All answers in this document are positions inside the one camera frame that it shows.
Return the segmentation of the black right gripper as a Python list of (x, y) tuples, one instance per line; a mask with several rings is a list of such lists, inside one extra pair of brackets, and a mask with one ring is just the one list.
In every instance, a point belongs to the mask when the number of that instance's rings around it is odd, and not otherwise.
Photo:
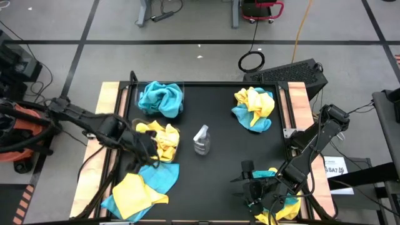
[(285, 162), (273, 177), (253, 178), (253, 161), (242, 161), (241, 175), (231, 180), (231, 183), (239, 181), (245, 183), (242, 185), (242, 192), (235, 192), (232, 195), (243, 199), (254, 215), (262, 213), (264, 209), (269, 213), (277, 213), (284, 207), (288, 193), (293, 193), (289, 181), (283, 174), (289, 164), (290, 162)]

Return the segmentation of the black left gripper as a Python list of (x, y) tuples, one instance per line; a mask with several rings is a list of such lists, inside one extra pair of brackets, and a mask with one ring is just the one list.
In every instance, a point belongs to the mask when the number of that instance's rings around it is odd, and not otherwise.
[(120, 146), (133, 153), (140, 164), (152, 165), (159, 161), (156, 136), (156, 131), (148, 130), (140, 133), (129, 128), (122, 132)]

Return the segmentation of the teal microfiber towel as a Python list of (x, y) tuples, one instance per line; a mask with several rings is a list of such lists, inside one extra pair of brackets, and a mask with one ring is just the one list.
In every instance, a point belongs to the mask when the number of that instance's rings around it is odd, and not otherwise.
[[(270, 167), (268, 170), (257, 170), (257, 171), (253, 171), (252, 175), (253, 178), (269, 178), (269, 177), (273, 177), (275, 176), (275, 174), (277, 173), (277, 169), (275, 167)], [(288, 197), (285, 200), (284, 206), (293, 206), (296, 204), (299, 204), (300, 200), (296, 197)]]

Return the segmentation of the clear plastic basket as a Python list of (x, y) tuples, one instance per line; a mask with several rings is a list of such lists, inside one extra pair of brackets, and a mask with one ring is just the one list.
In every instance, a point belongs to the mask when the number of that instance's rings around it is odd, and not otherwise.
[(134, 130), (135, 130), (135, 126), (136, 126), (138, 123), (150, 123), (150, 122), (144, 121), (144, 120), (142, 120), (142, 119), (134, 119), (134, 120), (132, 121), (132, 128), (133, 128)]
[[(145, 87), (146, 87), (149, 83), (151, 83), (151, 82), (152, 82), (152, 81), (150, 81), (150, 82), (144, 82), (144, 83), (138, 83), (138, 84), (137, 84), (136, 90), (134, 91), (134, 101), (135, 101), (135, 103), (136, 103), (137, 106), (138, 106), (138, 101), (139, 101), (140, 92), (143, 92), (144, 89), (145, 89)], [(183, 94), (184, 94), (184, 85), (183, 85), (183, 84), (178, 84), (178, 83), (176, 83), (176, 82), (161, 82), (161, 81), (158, 81), (158, 82), (161, 83), (161, 84), (165, 84), (165, 85), (168, 85), (168, 84), (177, 84), (177, 85), (181, 88), (181, 91), (182, 91)]]

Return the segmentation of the clear spray bottle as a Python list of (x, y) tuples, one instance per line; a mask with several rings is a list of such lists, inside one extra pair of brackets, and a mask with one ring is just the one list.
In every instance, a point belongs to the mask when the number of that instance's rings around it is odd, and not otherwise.
[(211, 136), (208, 132), (209, 127), (203, 125), (197, 134), (193, 137), (194, 150), (196, 153), (205, 156), (210, 151)]

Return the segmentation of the light wooden side board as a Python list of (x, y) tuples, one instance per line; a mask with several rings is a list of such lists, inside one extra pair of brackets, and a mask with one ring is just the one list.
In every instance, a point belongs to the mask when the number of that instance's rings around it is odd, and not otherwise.
[[(118, 113), (122, 114), (124, 109), (119, 103), (125, 100), (118, 99), (119, 83), (103, 82), (98, 95), (96, 113)], [(101, 184), (111, 172), (117, 151), (102, 148), (96, 139), (88, 141), (84, 159), (88, 162), (80, 172), (77, 182), (76, 193), (71, 206), (70, 217), (76, 217), (90, 203)]]
[[(313, 125), (313, 115), (303, 82), (289, 82), (288, 89), (280, 88), (281, 104), (284, 114), (284, 128), (307, 129)], [(318, 155), (312, 162), (315, 190), (313, 196), (330, 216), (335, 215), (328, 179), (324, 168), (324, 159)]]

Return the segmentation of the white paper sign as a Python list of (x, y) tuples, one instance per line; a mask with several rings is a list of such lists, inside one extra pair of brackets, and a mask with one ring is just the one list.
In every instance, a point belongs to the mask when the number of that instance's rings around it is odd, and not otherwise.
[[(333, 178), (348, 173), (346, 162), (343, 157), (325, 156), (324, 167), (327, 178)], [(331, 190), (332, 195), (354, 195), (353, 188)]]

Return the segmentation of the black power strip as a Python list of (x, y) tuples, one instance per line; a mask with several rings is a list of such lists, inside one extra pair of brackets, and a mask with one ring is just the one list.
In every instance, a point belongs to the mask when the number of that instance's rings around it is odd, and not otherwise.
[(165, 12), (165, 13), (159, 15), (159, 16), (152, 16), (151, 20), (156, 23), (156, 22), (162, 21), (163, 19), (170, 18), (173, 15), (174, 15), (174, 12), (173, 11), (169, 11), (169, 12)]

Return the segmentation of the grey desk leg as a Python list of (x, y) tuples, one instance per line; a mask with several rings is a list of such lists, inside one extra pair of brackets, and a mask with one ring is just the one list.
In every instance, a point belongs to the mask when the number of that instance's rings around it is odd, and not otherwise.
[(142, 28), (144, 26), (146, 22), (146, 16), (149, 16), (151, 14), (151, 1), (152, 0), (139, 0), (139, 15), (137, 17), (137, 21), (135, 22), (135, 25), (139, 28)]
[(231, 1), (232, 28), (237, 29), (239, 27), (239, 0)]

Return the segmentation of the black perforated computer case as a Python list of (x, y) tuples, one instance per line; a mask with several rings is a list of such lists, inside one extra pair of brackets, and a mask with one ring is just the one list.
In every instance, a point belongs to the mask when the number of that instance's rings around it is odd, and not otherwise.
[(316, 96), (328, 83), (328, 80), (323, 74), (322, 64), (316, 62), (313, 58), (253, 73), (247, 73), (244, 75), (243, 81), (254, 83), (304, 83), (309, 100)]

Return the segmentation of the orange and black vacuum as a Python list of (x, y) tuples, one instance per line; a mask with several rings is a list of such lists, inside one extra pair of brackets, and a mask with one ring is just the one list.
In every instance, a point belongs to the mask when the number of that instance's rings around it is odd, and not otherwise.
[(55, 135), (55, 124), (43, 118), (44, 108), (31, 102), (0, 98), (0, 163), (12, 162), (15, 172), (33, 168), (34, 153), (53, 153), (44, 142)]

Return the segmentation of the black orange striped ramp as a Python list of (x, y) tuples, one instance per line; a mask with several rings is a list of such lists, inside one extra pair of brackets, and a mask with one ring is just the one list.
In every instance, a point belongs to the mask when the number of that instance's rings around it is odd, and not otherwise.
[(0, 184), (0, 225), (22, 225), (33, 193), (32, 184)]

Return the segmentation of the grey side table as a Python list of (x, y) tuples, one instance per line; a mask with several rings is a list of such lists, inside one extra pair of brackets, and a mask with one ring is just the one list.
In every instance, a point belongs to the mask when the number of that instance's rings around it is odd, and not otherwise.
[(400, 87), (374, 92), (372, 101), (400, 181)]

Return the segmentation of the red and black cart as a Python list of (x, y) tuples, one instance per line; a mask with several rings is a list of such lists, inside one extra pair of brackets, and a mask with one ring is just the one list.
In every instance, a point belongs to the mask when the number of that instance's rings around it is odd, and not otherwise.
[[(279, 18), (284, 10), (284, 3), (279, 0), (241, 0), (241, 16), (251, 24), (257, 21), (267, 21), (272, 24)], [(277, 14), (273, 14), (272, 8), (279, 6)]]

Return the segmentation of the black aluminium table frame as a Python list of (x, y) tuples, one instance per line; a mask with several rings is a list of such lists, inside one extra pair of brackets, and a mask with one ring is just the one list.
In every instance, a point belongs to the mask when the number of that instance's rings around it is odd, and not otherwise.
[[(169, 203), (157, 204), (139, 224), (247, 224), (252, 215), (244, 201), (232, 195), (242, 189), (240, 182), (231, 182), (241, 172), (241, 162), (252, 160), (258, 170), (279, 167), (286, 159), (284, 152), (284, 114), (280, 87), (265, 84), (274, 95), (276, 108), (272, 126), (261, 134), (243, 128), (232, 108), (234, 93), (246, 87), (245, 82), (183, 81), (183, 112), (174, 119), (147, 116), (138, 109), (134, 91), (138, 83), (119, 83), (118, 99), (122, 116), (128, 119), (158, 121), (178, 128), (181, 140), (175, 162), (180, 165), (179, 177), (168, 191)], [(96, 110), (97, 98), (83, 104)], [(202, 156), (195, 152), (193, 137), (203, 125), (209, 127), (210, 151)]]

